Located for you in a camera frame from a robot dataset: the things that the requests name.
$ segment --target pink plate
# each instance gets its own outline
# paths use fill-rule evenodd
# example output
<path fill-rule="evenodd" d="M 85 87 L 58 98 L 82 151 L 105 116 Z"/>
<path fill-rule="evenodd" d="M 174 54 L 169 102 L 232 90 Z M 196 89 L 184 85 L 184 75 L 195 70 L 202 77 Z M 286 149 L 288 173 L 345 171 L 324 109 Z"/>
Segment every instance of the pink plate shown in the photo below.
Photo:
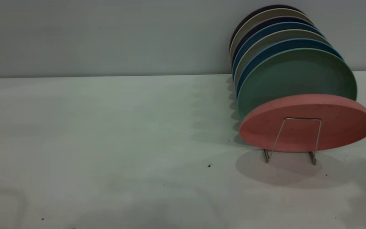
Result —
<path fill-rule="evenodd" d="M 272 150 L 286 118 L 320 119 L 317 150 L 348 145 L 366 137 L 366 108 L 331 94 L 298 94 L 264 103 L 242 121 L 241 137 L 251 145 Z M 285 121 L 275 151 L 315 150 L 320 121 Z"/>

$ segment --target plate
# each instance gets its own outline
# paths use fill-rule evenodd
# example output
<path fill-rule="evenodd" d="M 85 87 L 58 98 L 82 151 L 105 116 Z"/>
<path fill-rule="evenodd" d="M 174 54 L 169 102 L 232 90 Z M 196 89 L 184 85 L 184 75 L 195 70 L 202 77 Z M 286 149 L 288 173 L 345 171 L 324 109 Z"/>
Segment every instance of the plate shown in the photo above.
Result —
<path fill-rule="evenodd" d="M 239 49 L 237 55 L 235 56 L 235 58 L 232 62 L 232 65 L 231 65 L 233 77 L 235 74 L 235 70 L 237 69 L 238 63 L 240 62 L 241 58 L 244 56 L 245 52 L 247 52 L 247 50 L 252 45 L 254 45 L 257 41 L 264 38 L 265 36 L 268 36 L 274 32 L 279 32 L 279 31 L 288 30 L 288 29 L 304 29 L 304 30 L 307 30 L 310 32 L 315 32 L 315 33 L 321 35 L 322 37 L 324 37 L 324 35 L 322 35 L 322 33 L 320 33 L 320 31 L 318 29 L 316 29 L 310 25 L 307 25 L 304 23 L 299 23 L 299 22 L 280 22 L 280 23 L 276 23 L 276 24 L 267 26 L 267 27 L 259 30 L 258 32 L 256 32 L 250 38 L 248 38 L 248 40 L 241 46 L 241 48 Z"/>
<path fill-rule="evenodd" d="M 240 135 L 251 145 L 272 150 L 286 118 L 321 119 L 317 150 L 338 148 L 366 137 L 366 108 L 330 94 L 299 94 L 264 103 L 245 117 Z M 315 120 L 286 120 L 275 151 L 314 151 L 319 126 L 320 121 Z"/>
<path fill-rule="evenodd" d="M 330 45 L 327 45 L 324 42 L 320 42 L 318 40 L 314 39 L 305 39 L 305 38 L 297 38 L 297 39 L 288 39 L 285 41 L 278 42 L 274 45 L 269 46 L 268 48 L 263 49 L 261 52 L 259 52 L 254 58 L 251 59 L 250 62 L 248 62 L 247 66 L 245 66 L 242 73 L 240 73 L 240 77 L 238 77 L 238 83 L 236 84 L 235 91 L 238 94 L 241 90 L 241 86 L 245 79 L 248 77 L 249 73 L 252 72 L 252 70 L 258 66 L 261 62 L 268 59 L 269 57 L 278 54 L 279 52 L 283 52 L 286 50 L 291 50 L 295 48 L 315 48 L 323 51 L 327 51 L 331 54 L 334 54 L 338 58 L 342 60 L 341 55 L 334 50 L 333 47 Z M 296 71 L 297 69 L 288 69 L 288 71 Z"/>
<path fill-rule="evenodd" d="M 270 9 L 270 10 L 266 10 L 263 11 L 255 16 L 253 16 L 252 18 L 250 18 L 247 22 L 245 22 L 241 28 L 238 30 L 238 32 L 235 34 L 233 41 L 231 43 L 231 47 L 230 47 L 230 58 L 232 58 L 233 53 L 235 51 L 235 49 L 237 48 L 238 43 L 241 41 L 242 37 L 247 34 L 247 32 L 249 32 L 253 27 L 255 27 L 256 25 L 258 25 L 259 23 L 274 18 L 274 17 L 281 17 L 281 16 L 291 16 L 291 17 L 298 17 L 300 19 L 306 20 L 308 22 L 310 22 L 312 25 L 314 25 L 314 23 L 311 21 L 311 19 L 309 19 L 306 15 L 304 15 L 303 13 L 293 10 L 293 9 L 285 9 L 285 8 L 280 8 L 280 9 Z"/>
<path fill-rule="evenodd" d="M 322 37 L 321 35 L 318 35 L 317 33 L 314 32 L 310 32 L 307 30 L 302 30 L 302 29 L 289 29 L 289 30 L 282 30 L 279 32 L 275 32 L 272 33 L 262 39 L 260 39 L 259 41 L 257 41 L 254 45 L 252 45 L 247 52 L 245 53 L 245 55 L 241 58 L 241 60 L 239 61 L 238 64 L 238 68 L 236 69 L 236 71 L 234 70 L 234 88 L 236 88 L 238 80 L 240 78 L 240 75 L 242 73 L 242 71 L 244 70 L 244 68 L 247 66 L 248 63 L 250 63 L 253 58 L 259 54 L 261 51 L 263 51 L 264 49 L 279 43 L 281 41 L 285 41 L 285 40 L 289 40 L 289 39 L 297 39 L 297 38 L 305 38 L 305 39 L 314 39 L 320 42 L 323 42 L 329 46 L 331 46 L 327 40 Z"/>
<path fill-rule="evenodd" d="M 241 120 L 256 107 L 297 94 L 333 94 L 357 99 L 357 83 L 347 64 L 334 54 L 297 48 L 260 63 L 245 79 L 237 100 Z"/>
<path fill-rule="evenodd" d="M 255 33 L 259 32 L 260 30 L 266 28 L 267 26 L 274 25 L 276 23 L 281 23 L 281 22 L 299 22 L 299 23 L 302 23 L 305 25 L 310 25 L 310 26 L 314 27 L 308 21 L 300 19 L 298 17 L 274 17 L 274 18 L 268 19 L 266 21 L 263 21 L 263 22 L 259 23 L 257 26 L 255 26 L 254 28 L 252 28 L 247 34 L 245 34 L 241 38 L 240 42 L 238 43 L 237 48 L 235 49 L 235 51 L 233 53 L 233 56 L 231 57 L 231 61 L 234 61 L 234 58 L 237 56 L 238 51 L 242 48 L 244 43 L 247 42 L 247 40 L 251 36 L 253 36 Z"/>
<path fill-rule="evenodd" d="M 239 24 L 238 26 L 235 28 L 234 30 L 234 33 L 232 34 L 231 36 L 231 39 L 230 39 L 230 46 L 228 48 L 231 47 L 231 43 L 234 39 L 234 36 L 237 34 L 238 30 L 240 30 L 241 26 L 243 24 L 245 24 L 245 22 L 247 22 L 249 19 L 251 19 L 251 17 L 259 14 L 259 13 L 262 13 L 264 11 L 267 11 L 267 10 L 270 10 L 270 9 L 277 9 L 277 8 L 283 8 L 283 9 L 293 9 L 293 10 L 296 10 L 296 11 L 299 11 L 300 13 L 303 13 L 301 10 L 295 8 L 295 7 L 292 7 L 292 6 L 286 6 L 286 5 L 271 5 L 271 6 L 265 6 L 265 7 L 262 7 L 260 9 L 257 9 L 255 10 L 254 12 L 250 13 L 247 17 L 245 17 Z"/>

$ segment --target beige plate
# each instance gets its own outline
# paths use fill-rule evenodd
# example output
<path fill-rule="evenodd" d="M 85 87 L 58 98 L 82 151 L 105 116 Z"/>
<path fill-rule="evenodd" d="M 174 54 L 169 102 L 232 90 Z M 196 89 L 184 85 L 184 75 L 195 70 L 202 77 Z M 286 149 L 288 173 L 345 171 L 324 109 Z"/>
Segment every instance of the beige plate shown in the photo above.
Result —
<path fill-rule="evenodd" d="M 259 41 L 257 41 L 254 45 L 252 45 L 247 52 L 242 56 L 240 61 L 238 62 L 237 69 L 235 70 L 234 74 L 234 88 L 235 91 L 237 89 L 237 83 L 240 78 L 240 75 L 247 64 L 254 58 L 258 53 L 260 53 L 263 49 L 268 48 L 269 46 L 276 44 L 278 42 L 294 39 L 294 38 L 308 38 L 308 39 L 315 39 L 321 42 L 330 45 L 329 42 L 322 36 L 318 35 L 317 33 L 310 32 L 303 29 L 287 29 L 281 30 L 278 32 L 274 32 Z"/>
<path fill-rule="evenodd" d="M 238 43 L 240 43 L 243 36 L 249 32 L 253 27 L 257 26 L 259 23 L 271 19 L 273 17 L 281 17 L 281 16 L 291 16 L 291 17 L 298 17 L 304 19 L 313 24 L 311 19 L 300 13 L 299 11 L 292 10 L 292 9 L 285 9 L 285 8 L 278 8 L 278 9 L 270 9 L 264 12 L 261 12 L 253 17 L 251 17 L 247 22 L 245 22 L 241 28 L 238 30 L 237 34 L 234 36 L 234 39 L 231 43 L 230 47 L 230 63 L 232 62 L 233 53 L 235 48 L 237 47 Z"/>

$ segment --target gray wall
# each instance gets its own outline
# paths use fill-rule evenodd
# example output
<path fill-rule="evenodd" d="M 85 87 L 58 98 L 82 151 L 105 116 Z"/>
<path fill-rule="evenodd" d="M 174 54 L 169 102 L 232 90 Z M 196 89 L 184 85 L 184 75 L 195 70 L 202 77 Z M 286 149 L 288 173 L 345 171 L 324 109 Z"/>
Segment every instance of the gray wall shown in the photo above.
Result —
<path fill-rule="evenodd" d="M 0 0 L 0 77 L 228 73 L 238 22 L 275 3 L 366 70 L 363 0 Z"/>

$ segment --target white table surface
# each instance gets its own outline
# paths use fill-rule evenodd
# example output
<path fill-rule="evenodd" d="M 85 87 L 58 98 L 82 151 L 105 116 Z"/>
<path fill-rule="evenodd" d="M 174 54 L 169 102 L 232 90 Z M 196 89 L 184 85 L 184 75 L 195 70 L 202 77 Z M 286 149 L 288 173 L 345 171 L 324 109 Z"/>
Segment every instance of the white table surface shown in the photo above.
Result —
<path fill-rule="evenodd" d="M 0 79 L 0 229 L 366 229 L 366 138 L 266 164 L 235 106 L 226 74 Z"/>

